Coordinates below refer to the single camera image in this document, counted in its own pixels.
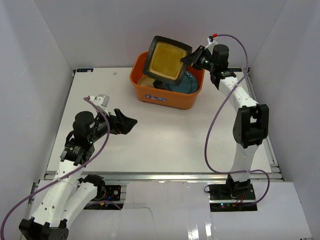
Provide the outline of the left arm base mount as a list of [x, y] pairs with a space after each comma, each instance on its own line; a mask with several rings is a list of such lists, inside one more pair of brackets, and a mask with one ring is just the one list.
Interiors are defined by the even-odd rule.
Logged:
[[102, 176], [89, 174], [84, 178], [78, 179], [78, 186], [84, 183], [91, 183], [96, 187], [96, 196], [90, 200], [85, 207], [86, 210], [121, 210], [122, 204], [118, 201], [121, 199], [120, 185], [107, 185]]

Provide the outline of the teal round scalloped plate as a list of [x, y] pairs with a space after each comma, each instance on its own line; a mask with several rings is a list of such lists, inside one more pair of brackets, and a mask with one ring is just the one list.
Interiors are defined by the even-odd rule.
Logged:
[[182, 94], [193, 94], [198, 91], [199, 84], [195, 76], [189, 71], [186, 71], [179, 85], [163, 83], [163, 87], [167, 91], [172, 91], [172, 92], [182, 93]]

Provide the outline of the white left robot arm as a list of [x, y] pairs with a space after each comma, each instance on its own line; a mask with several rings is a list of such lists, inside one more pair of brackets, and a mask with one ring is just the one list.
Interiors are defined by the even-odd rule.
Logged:
[[19, 230], [27, 240], [66, 240], [69, 229], [86, 205], [105, 196], [104, 178], [89, 174], [82, 178], [85, 164], [97, 157], [94, 144], [103, 136], [128, 134], [138, 123], [118, 108], [114, 114], [79, 112], [68, 134], [60, 163], [42, 202], [30, 219], [22, 219]]

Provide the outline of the small yellow square dish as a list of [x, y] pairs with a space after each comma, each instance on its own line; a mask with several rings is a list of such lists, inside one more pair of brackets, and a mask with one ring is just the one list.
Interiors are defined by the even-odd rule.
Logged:
[[154, 88], [154, 82], [155, 82], [155, 79], [149, 77], [149, 76], [146, 76], [146, 75], [143, 75], [137, 82], [137, 85], [138, 86], [142, 86], [142, 87], [148, 87], [148, 88]]

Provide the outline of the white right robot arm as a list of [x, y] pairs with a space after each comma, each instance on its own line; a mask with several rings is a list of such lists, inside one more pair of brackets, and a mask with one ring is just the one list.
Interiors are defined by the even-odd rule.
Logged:
[[181, 62], [197, 70], [207, 70], [214, 86], [225, 96], [236, 111], [232, 128], [236, 142], [233, 165], [223, 187], [226, 195], [236, 200], [251, 186], [250, 171], [258, 147], [268, 136], [269, 107], [259, 104], [243, 89], [236, 74], [229, 69], [229, 48], [217, 44], [209, 51], [200, 46]]

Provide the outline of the amber square plate black rim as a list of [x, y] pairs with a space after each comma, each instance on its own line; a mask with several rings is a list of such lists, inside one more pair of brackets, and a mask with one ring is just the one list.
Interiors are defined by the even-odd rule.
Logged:
[[169, 85], [178, 86], [187, 70], [187, 64], [181, 61], [192, 53], [190, 45], [180, 41], [154, 36], [143, 67], [143, 74]]

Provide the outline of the black floral square plate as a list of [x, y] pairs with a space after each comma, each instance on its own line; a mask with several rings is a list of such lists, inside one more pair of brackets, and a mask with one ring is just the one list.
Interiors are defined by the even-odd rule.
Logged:
[[160, 90], [164, 90], [165, 89], [162, 81], [155, 80], [153, 82], [153, 86], [154, 86], [155, 89], [160, 89]]

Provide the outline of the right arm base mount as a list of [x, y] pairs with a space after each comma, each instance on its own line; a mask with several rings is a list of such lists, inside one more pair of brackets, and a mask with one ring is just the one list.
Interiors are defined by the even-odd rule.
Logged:
[[209, 196], [212, 213], [258, 210], [253, 184], [249, 179], [244, 182], [235, 182], [231, 176], [228, 176], [226, 183], [208, 184], [203, 190]]

